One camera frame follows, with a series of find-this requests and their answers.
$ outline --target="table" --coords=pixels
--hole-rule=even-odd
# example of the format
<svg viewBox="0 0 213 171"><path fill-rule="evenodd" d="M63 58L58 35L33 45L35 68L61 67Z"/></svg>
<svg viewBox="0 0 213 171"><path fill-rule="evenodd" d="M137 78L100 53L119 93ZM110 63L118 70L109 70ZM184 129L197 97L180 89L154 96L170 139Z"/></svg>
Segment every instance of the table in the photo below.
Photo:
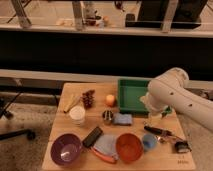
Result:
<svg viewBox="0 0 213 171"><path fill-rule="evenodd" d="M89 89L95 90L94 105L92 108L86 110L85 124L84 126L79 127L72 123L68 114L63 113L63 109L67 104L70 94L75 93L81 95ZM106 106L105 97L107 94L117 94L117 83L66 83L64 85L42 165L43 170L195 170L195 164L191 153L177 154L169 143L158 143L155 149L143 154L139 160L131 164L125 164L121 160L118 160L117 164L109 164L97 158L88 149L84 149L78 161L76 161L72 167L62 168L56 165L51 159L50 149L53 141L62 134L74 133L83 140L96 126L99 126L104 133L115 134L118 136L128 132L137 135L138 138L141 139L141 137L147 133L143 129L143 121L147 121L146 117L138 117L134 115L132 126L104 125L101 117L104 110L110 109L113 112L118 112L117 107L109 108ZM174 110L171 114L163 118L157 127L171 130L177 136L185 138Z"/></svg>

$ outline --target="white cup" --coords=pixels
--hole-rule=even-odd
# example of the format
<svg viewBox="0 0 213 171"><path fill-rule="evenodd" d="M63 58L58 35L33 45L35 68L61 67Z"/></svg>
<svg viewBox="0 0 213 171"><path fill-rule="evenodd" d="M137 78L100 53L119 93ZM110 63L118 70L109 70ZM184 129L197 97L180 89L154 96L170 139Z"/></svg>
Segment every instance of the white cup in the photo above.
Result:
<svg viewBox="0 0 213 171"><path fill-rule="evenodd" d="M69 115L76 125L83 125L85 121L85 109L82 106L74 106L70 112Z"/></svg>

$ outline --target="green tray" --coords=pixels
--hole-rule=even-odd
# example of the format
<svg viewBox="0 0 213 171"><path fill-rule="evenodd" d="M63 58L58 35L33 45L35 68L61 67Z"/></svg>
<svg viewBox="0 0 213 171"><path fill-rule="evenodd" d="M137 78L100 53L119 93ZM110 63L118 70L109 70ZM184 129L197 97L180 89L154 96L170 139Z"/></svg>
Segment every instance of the green tray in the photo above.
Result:
<svg viewBox="0 0 213 171"><path fill-rule="evenodd" d="M120 113L148 114L140 97L147 92L148 80L118 80L118 107Z"/></svg>

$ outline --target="black handle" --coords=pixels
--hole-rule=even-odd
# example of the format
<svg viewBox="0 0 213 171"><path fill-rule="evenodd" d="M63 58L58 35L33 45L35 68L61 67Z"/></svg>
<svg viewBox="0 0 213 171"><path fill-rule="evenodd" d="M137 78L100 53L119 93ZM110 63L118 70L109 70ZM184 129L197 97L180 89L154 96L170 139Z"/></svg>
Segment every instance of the black handle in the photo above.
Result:
<svg viewBox="0 0 213 171"><path fill-rule="evenodd" d="M160 128L150 127L150 126L144 126L144 129L155 134L155 135L166 135L166 136L172 136L172 132Z"/></svg>

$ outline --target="grapes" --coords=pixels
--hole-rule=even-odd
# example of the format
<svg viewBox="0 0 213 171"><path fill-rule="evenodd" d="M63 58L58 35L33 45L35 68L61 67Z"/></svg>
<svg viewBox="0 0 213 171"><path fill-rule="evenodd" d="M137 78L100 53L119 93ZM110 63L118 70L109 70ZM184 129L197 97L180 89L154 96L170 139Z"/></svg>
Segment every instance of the grapes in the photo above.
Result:
<svg viewBox="0 0 213 171"><path fill-rule="evenodd" d="M93 97L94 93L95 93L95 90L88 90L82 94L82 101L83 101L85 109L92 107L94 102L94 97Z"/></svg>

